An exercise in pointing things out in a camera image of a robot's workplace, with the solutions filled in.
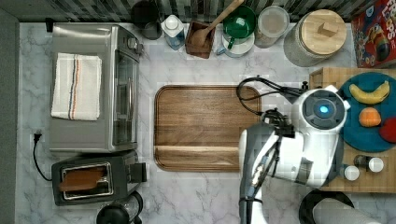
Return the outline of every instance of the red apple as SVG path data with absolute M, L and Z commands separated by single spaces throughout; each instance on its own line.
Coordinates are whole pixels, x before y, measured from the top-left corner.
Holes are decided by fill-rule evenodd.
M 388 142 L 396 143 L 396 117 L 385 120 L 379 129 L 379 135 Z

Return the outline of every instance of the countertop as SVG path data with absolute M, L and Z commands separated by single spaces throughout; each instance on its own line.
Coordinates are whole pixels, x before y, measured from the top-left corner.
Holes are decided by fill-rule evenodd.
M 122 26 L 133 30 L 131 24 Z M 33 133 L 43 136 L 38 145 L 38 160 L 46 176 L 59 158 L 50 155 L 46 133 L 49 131 L 50 79 L 52 73 L 51 34 L 45 23 L 21 23 L 19 112 L 17 143 L 17 187 L 15 222 L 23 223 L 95 223 L 102 203 L 79 206 L 55 205 L 51 183 L 39 176 L 33 162 Z M 217 27 L 213 50 L 220 44 L 221 28 Z M 280 85 L 299 87 L 309 73 L 323 66 L 354 67 L 350 26 L 345 45 L 329 60 L 315 67 L 302 68 L 288 61 L 283 52 L 283 39 L 269 49 L 253 49 L 244 57 L 232 59 L 214 52 L 205 60 L 186 54 L 185 48 L 172 50 L 161 37 L 142 39 L 145 52 L 139 64 L 138 155 L 148 165 L 148 182 L 138 191 L 144 198 L 141 214 L 144 223 L 227 223 L 236 224 L 238 217 L 238 173 L 165 172 L 153 159 L 154 96 L 168 84 L 237 85 L 245 77 L 260 75 Z M 266 87 L 257 86 L 259 91 Z M 288 111 L 283 97 L 262 99 L 263 109 L 277 106 Z M 267 179 L 263 194 L 269 223 L 299 223 L 301 199 L 311 189 Z M 396 223 L 396 196 L 392 194 L 348 194 L 355 207 L 383 223 Z

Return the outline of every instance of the white towel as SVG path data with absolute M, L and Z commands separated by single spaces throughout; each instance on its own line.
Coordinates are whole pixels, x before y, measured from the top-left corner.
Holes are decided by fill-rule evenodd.
M 58 53 L 51 115 L 97 120 L 102 60 L 98 56 Z

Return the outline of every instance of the cereal box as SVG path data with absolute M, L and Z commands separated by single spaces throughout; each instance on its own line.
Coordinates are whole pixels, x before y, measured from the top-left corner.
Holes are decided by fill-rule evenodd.
M 378 0 L 351 22 L 358 67 L 396 66 L 396 0 Z

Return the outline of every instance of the blue plate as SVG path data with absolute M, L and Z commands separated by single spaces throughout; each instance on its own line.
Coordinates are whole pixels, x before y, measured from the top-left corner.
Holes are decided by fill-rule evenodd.
M 349 91 L 351 84 L 357 85 L 363 91 L 374 91 L 386 80 L 390 85 L 389 96 L 377 105 L 359 103 Z M 385 141 L 378 131 L 386 119 L 396 117 L 396 80 L 382 73 L 362 73 L 344 83 L 340 93 L 350 103 L 346 123 L 341 130 L 344 140 L 352 147 L 365 152 L 381 152 L 393 147 L 394 144 Z M 359 123 L 359 114 L 364 108 L 369 106 L 374 107 L 381 115 L 381 124 L 379 126 L 365 128 Z

